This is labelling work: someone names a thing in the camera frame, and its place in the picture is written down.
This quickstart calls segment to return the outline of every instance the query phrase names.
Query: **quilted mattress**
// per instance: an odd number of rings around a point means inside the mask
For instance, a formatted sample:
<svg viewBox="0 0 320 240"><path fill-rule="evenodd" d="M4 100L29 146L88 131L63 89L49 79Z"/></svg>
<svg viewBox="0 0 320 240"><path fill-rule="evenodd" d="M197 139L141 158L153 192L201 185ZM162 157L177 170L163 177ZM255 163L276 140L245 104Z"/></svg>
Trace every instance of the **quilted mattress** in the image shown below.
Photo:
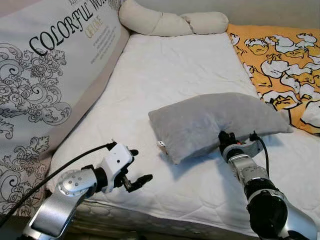
<svg viewBox="0 0 320 240"><path fill-rule="evenodd" d="M213 238L206 235L210 231L222 234L219 239L230 239L227 233L232 232L256 236L250 228L242 186L219 151L174 165L157 147L149 123L149 111L199 94L223 92L258 98L226 33L132 35L104 93L54 154L50 172L114 139L139 150L127 177L135 180L153 174L153 180L132 193L121 187L108 194L95 194L79 206L79 226L93 229L94 223L102 231L121 219L130 219L131 223L142 219L144 226L154 223L150 228L154 231L168 225L171 227L165 227L166 232L173 226L180 233L196 229L193 232L202 233L204 239ZM320 138L295 129L294 133L270 135L263 140L269 153L271 180L320 228ZM86 156L66 171L95 166L105 153L101 150ZM254 159L265 165L263 152ZM57 177L48 183L48 189L53 191L56 183Z"/></svg>

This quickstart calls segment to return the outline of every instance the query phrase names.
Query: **cartoon print blanket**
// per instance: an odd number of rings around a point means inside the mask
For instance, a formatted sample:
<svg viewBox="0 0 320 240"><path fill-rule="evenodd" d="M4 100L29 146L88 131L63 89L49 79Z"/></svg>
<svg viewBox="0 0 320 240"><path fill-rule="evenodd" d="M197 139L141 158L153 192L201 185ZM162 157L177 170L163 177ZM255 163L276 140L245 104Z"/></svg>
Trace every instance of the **cartoon print blanket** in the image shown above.
<svg viewBox="0 0 320 240"><path fill-rule="evenodd" d="M227 33L261 99L320 134L320 29L229 24Z"/></svg>

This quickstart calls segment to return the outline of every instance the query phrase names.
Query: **black cable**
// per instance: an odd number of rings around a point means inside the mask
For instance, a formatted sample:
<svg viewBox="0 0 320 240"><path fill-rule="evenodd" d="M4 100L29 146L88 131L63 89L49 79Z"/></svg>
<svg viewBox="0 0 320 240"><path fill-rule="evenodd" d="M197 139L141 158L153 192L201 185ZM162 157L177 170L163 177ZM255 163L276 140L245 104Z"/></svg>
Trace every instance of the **black cable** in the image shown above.
<svg viewBox="0 0 320 240"><path fill-rule="evenodd" d="M97 150L103 149L103 148L107 148L110 149L115 145L115 142L113 143L107 143L105 145L101 145L98 146L96 148L93 148L89 151L86 151L82 154L80 154L79 156L73 158L72 160L70 160L69 162L67 162L65 165L61 166L60 168L58 168L55 172L53 172L51 175L47 176L44 180L42 180L37 186L35 186L31 191L29 191L26 195L24 195L21 200L19 202L16 203L16 205L14 205L13 208L11 208L11 210L1 219L0 221L0 228L6 223L6 221L8 221L8 219L15 213L15 211L21 207L21 205L24 203L25 200L27 200L32 194L34 194L38 189L40 189L44 184L46 184L50 179L52 179L55 175L57 175L58 173L60 173L62 170L64 170L65 168L67 168L68 166L70 166L71 164L73 164L74 162L78 161L80 158L83 158L84 156L91 154Z"/></svg>
<svg viewBox="0 0 320 240"><path fill-rule="evenodd" d="M270 178L270 175L269 175L269 156L268 156L268 151L267 151L267 147L265 145L265 142L258 136L258 134L256 134L256 131L254 131L253 134L250 134L249 139L250 139L250 141L259 140L260 143L262 144L262 147L264 150L264 155L265 155L265 168L266 168L266 172L268 174L268 177Z"/></svg>

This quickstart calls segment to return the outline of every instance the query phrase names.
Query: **gray pillow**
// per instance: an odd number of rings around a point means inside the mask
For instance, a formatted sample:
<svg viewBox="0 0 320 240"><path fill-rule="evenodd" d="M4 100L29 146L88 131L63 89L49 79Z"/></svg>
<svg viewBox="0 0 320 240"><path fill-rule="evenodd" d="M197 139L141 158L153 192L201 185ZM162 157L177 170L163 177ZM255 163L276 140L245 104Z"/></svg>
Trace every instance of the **gray pillow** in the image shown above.
<svg viewBox="0 0 320 240"><path fill-rule="evenodd" d="M212 152L220 144L220 131L233 132L240 141L253 131L259 136L293 132L284 118L261 100L235 92L195 96L148 115L175 164Z"/></svg>

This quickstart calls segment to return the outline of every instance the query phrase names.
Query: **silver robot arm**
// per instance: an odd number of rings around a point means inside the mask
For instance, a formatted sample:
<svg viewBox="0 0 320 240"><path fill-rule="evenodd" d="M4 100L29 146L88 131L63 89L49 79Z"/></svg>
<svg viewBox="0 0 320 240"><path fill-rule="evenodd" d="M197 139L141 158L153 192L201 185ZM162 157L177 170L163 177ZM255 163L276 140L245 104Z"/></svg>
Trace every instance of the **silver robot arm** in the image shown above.
<svg viewBox="0 0 320 240"><path fill-rule="evenodd" d="M263 149L261 143L240 144L233 133L223 131L219 139L223 159L243 186L252 230L264 240L317 240L314 221L294 207L271 182L266 169L253 161Z"/></svg>
<svg viewBox="0 0 320 240"><path fill-rule="evenodd" d="M111 192L124 185L128 192L141 188L152 179L145 175L131 183L126 174L137 150L114 142L97 168L92 165L72 170L60 177L55 191L47 198L23 230L21 240L59 240L73 219L76 207L97 192Z"/></svg>

